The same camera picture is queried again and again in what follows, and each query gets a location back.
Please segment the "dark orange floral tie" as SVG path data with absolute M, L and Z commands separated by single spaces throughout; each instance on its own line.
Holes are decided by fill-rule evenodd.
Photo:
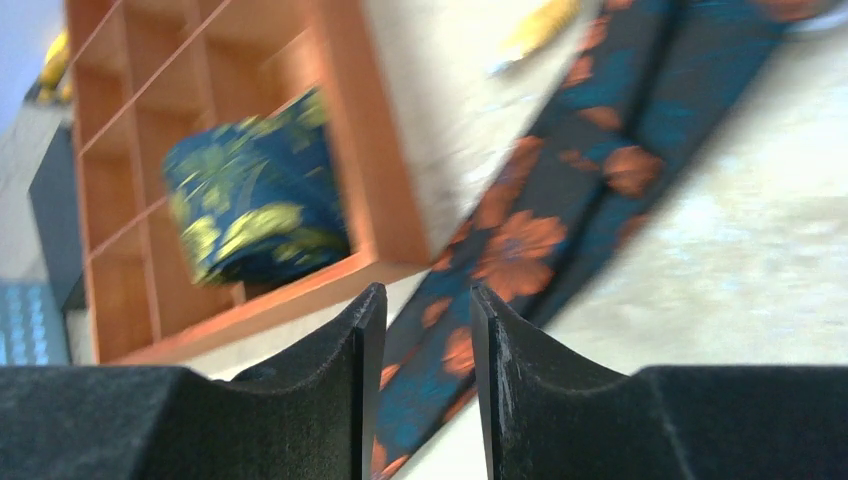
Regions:
M 637 230 L 819 1 L 606 1 L 502 170 L 388 328 L 370 475 L 389 479 L 474 385 L 470 288 L 546 324 Z

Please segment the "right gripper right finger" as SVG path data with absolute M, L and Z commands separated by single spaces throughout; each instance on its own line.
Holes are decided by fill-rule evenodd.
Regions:
M 475 286 L 492 479 L 843 479 L 843 366 L 660 365 L 624 375 Z

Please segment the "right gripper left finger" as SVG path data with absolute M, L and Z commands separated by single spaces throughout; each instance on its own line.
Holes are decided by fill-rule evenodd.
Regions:
M 181 366 L 5 367 L 5 479 L 364 479 L 382 284 L 233 379 Z

